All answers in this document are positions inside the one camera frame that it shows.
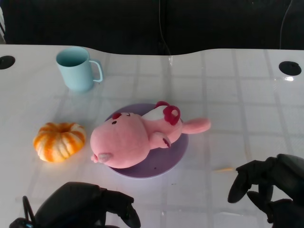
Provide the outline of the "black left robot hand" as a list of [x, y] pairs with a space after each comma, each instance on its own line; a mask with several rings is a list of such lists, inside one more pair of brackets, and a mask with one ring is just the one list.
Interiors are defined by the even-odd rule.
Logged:
[[118, 215], [130, 228], [141, 222], [134, 199], [98, 185], [68, 182], [57, 189], [35, 214], [38, 228], [105, 228], [106, 214]]

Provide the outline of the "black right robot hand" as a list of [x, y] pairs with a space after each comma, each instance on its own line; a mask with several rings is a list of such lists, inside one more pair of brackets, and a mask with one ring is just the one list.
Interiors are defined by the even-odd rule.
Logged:
[[229, 203], [245, 195], [275, 228], [304, 226], [304, 160], [288, 154], [251, 161], [236, 169]]

